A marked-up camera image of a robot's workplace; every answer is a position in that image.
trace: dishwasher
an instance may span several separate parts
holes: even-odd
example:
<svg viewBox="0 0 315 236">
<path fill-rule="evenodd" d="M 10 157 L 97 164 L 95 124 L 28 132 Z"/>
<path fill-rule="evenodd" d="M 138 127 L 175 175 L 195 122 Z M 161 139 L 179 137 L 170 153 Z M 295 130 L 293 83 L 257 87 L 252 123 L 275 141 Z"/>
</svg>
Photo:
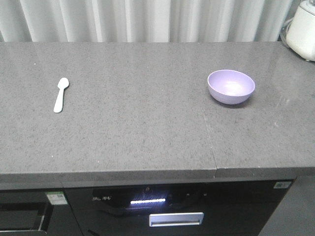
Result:
<svg viewBox="0 0 315 236">
<path fill-rule="evenodd" d="M 257 236 L 292 180 L 69 188 L 84 236 Z"/>
</svg>

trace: logo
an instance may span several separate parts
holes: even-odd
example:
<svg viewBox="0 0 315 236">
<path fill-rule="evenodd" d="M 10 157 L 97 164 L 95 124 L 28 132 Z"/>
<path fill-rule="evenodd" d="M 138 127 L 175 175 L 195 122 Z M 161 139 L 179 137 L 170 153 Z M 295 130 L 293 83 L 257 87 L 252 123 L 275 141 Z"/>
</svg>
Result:
<svg viewBox="0 0 315 236">
<path fill-rule="evenodd" d="M 112 196 L 104 196 L 104 197 L 92 197 L 92 201 L 101 201 L 101 200 L 104 200 L 104 201 L 108 201 L 108 200 L 111 200 L 112 199 Z"/>
</svg>

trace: white rice cooker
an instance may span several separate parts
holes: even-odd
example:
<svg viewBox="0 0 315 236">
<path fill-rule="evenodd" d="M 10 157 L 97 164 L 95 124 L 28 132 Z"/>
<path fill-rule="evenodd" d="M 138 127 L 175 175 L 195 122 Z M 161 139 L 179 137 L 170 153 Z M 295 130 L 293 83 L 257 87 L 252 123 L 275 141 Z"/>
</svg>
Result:
<svg viewBox="0 0 315 236">
<path fill-rule="evenodd" d="M 305 60 L 315 61 L 315 0 L 301 2 L 288 29 L 286 43 Z"/>
</svg>

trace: purple bowl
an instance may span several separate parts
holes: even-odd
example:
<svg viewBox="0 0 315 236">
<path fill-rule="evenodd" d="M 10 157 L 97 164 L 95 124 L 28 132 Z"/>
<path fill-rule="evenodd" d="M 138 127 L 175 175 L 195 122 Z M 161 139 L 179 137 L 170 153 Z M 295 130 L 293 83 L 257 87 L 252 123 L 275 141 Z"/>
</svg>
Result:
<svg viewBox="0 0 315 236">
<path fill-rule="evenodd" d="M 248 99 L 255 90 L 255 82 L 236 70 L 217 70 L 208 76 L 208 87 L 213 98 L 232 105 Z"/>
</svg>

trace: oven door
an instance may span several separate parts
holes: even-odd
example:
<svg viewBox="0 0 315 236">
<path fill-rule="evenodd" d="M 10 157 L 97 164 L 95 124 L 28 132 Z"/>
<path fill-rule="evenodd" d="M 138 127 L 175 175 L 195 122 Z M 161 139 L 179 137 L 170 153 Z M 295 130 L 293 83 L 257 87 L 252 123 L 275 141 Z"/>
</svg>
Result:
<svg viewBox="0 0 315 236">
<path fill-rule="evenodd" d="M 51 193 L 63 196 L 60 190 L 1 191 L 0 236 L 82 235 L 65 198 L 50 201 Z"/>
</svg>

